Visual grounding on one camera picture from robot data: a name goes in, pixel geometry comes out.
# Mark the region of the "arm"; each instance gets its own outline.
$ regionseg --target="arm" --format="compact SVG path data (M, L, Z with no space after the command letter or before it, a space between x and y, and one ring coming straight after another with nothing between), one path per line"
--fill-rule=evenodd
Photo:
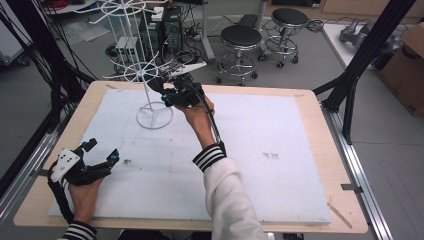
M69 184L72 202L75 206L74 220L60 240L92 240L97 231L89 225L96 210L97 194L103 179L89 185Z
M213 110L213 103L207 97L206 101ZM215 143L205 109L175 107L185 114L203 149L193 162L204 173L206 209L213 223L212 239L265 239L241 172Z

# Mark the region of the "cardboard box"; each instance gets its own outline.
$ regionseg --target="cardboard box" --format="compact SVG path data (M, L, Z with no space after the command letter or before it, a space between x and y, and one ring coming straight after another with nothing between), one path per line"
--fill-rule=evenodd
M403 47L378 76L413 116L424 116L424 23L401 39Z

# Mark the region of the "wooden table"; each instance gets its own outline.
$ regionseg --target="wooden table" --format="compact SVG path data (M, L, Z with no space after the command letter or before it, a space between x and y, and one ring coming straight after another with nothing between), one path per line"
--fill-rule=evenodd
M61 148L74 149L79 146L85 129L97 111L103 95L111 88L124 88L126 82L97 81L91 84L69 124L58 140L44 169L56 160ZM143 85L131 84L128 89L142 90ZM345 191L341 184L349 184L340 155L330 130L312 91L297 89L203 86L207 93L232 93L293 97L296 100L306 131L316 168L326 195L333 222L328 225L282 225L263 222L266 232L334 232L365 233L368 226L362 209L353 191ZM47 186L47 178L37 177L34 185L18 210L14 223L18 226L67 226L62 217L47 215L54 199ZM152 220L125 218L95 218L94 227L137 228L162 230L211 230L211 221Z

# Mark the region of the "striped sleeve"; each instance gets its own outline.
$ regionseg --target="striped sleeve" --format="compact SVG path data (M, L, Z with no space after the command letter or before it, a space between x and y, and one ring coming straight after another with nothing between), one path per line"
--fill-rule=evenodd
M92 240L96 233L96 229L92 226L83 222L73 221L62 238L58 240Z
M223 159L225 157L222 149L218 144L212 144L205 149L203 149L194 159L193 163L197 165L197 167L205 172L205 170L212 166L215 162Z

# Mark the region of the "round stool seat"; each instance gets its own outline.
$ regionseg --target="round stool seat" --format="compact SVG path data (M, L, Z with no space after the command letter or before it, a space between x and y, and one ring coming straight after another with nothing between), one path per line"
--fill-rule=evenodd
M295 9L279 8L272 12L272 20L279 26L301 27L306 24L308 17Z
M243 25L233 25L221 32L221 40L234 48L256 48L262 40L261 34L253 28Z

